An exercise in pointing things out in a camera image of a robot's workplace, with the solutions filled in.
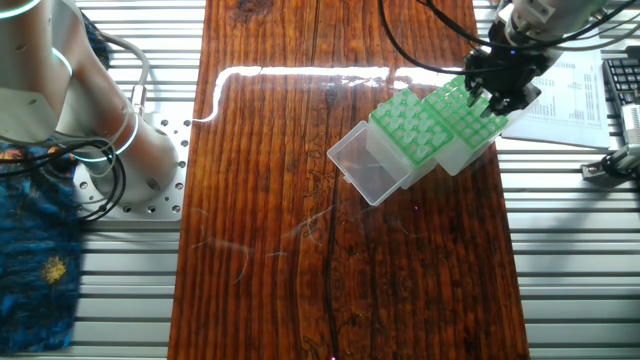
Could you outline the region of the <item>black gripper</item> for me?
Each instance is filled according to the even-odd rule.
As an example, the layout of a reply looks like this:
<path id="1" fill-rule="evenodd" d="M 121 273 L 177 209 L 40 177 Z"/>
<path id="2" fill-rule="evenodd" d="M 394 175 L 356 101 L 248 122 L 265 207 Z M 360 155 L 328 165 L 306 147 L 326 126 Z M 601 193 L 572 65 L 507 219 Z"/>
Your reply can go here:
<path id="1" fill-rule="evenodd" d="M 532 84 L 548 69 L 548 59 L 537 52 L 486 50 L 476 47 L 464 58 L 467 106 L 483 94 L 491 94 L 487 109 L 496 116 L 524 110 L 542 93 Z"/>

